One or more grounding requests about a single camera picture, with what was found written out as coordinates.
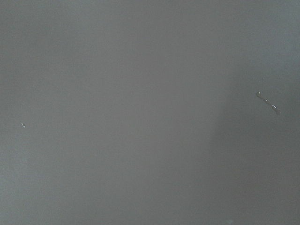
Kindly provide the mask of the liquid spill streak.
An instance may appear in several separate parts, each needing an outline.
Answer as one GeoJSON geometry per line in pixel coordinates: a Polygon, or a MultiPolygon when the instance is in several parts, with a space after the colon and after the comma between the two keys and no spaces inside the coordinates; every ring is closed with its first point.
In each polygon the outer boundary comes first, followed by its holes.
{"type": "Polygon", "coordinates": [[[255,94],[259,99],[261,99],[265,104],[267,104],[277,115],[281,114],[281,111],[277,106],[272,104],[267,98],[262,96],[262,93],[260,91],[256,92],[255,94]]]}

